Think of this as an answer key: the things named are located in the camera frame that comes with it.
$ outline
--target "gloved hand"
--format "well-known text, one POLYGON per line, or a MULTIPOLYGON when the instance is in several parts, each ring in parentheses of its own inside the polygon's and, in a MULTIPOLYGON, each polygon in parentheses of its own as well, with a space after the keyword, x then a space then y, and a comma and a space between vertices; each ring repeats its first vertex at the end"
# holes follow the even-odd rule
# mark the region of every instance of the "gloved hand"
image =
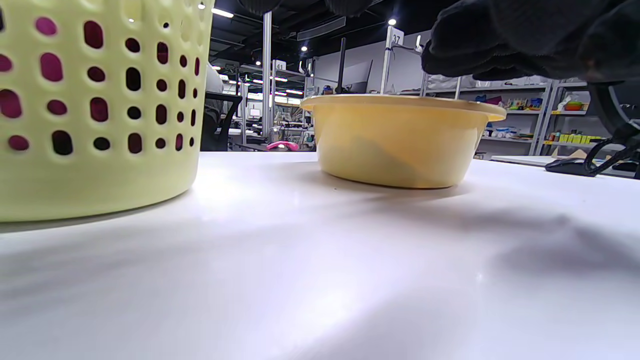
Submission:
POLYGON ((438 16, 422 66, 430 74, 472 74, 485 81, 531 75, 588 81, 638 77, 639 4, 461 0, 438 16))
MULTIPOLYGON (((256 15, 264 15, 283 0, 238 0, 240 5, 256 15)), ((329 10, 341 16, 357 16, 371 6, 373 0, 324 0, 329 10)))

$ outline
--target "yellow plastic basin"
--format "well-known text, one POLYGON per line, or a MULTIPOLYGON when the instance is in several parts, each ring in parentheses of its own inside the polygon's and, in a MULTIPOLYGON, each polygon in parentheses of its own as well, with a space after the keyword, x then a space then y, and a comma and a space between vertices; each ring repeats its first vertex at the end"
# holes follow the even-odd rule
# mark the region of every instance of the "yellow plastic basin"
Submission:
POLYGON ((403 188, 447 188, 465 177, 498 106, 394 95, 323 95, 312 111, 323 171, 344 179, 403 188))

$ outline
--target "ceiling light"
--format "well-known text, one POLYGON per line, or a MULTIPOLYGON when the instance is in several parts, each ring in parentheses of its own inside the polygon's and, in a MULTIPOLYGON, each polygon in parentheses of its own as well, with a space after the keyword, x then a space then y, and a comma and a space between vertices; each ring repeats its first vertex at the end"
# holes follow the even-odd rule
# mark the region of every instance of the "ceiling light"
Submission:
POLYGON ((228 13, 226 11, 219 10, 219 9, 216 9, 216 8, 211 9, 211 12, 216 14, 216 15, 220 15, 220 16, 224 16, 224 17, 228 17, 228 18, 232 18, 234 16, 234 14, 232 14, 232 13, 228 13))

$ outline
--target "table surface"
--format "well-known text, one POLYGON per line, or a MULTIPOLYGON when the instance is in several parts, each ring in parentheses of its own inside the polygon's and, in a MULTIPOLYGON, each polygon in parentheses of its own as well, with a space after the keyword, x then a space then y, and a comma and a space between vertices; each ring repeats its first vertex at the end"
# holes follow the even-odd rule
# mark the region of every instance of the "table surface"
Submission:
POLYGON ((202 154, 168 202, 0 224, 1 357, 637 359, 638 199, 492 161, 398 190, 315 153, 202 154))
MULTIPOLYGON (((255 134, 254 131, 244 130, 247 135, 255 134)), ((220 134, 220 129, 216 130, 216 134, 220 134)), ((229 135, 242 135, 242 129, 229 129, 229 135)))
MULTIPOLYGON (((516 163, 516 164, 524 164, 524 165, 534 165, 543 167, 546 164, 554 162, 555 158, 551 156, 505 156, 505 155, 494 155, 491 157, 493 161, 505 161, 507 163, 516 163)), ((602 175, 612 175, 612 176, 620 176, 620 177, 629 177, 633 178, 634 173, 629 171, 620 171, 613 170, 608 168, 602 172, 602 175)))

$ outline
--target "yellow plastic basket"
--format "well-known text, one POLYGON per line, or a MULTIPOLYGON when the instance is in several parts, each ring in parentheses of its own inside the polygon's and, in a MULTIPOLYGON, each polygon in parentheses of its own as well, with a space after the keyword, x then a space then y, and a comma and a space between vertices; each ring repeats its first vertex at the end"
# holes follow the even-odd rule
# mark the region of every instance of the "yellow plastic basket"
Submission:
POLYGON ((0 221, 146 206, 195 178, 214 0, 0 0, 0 221))

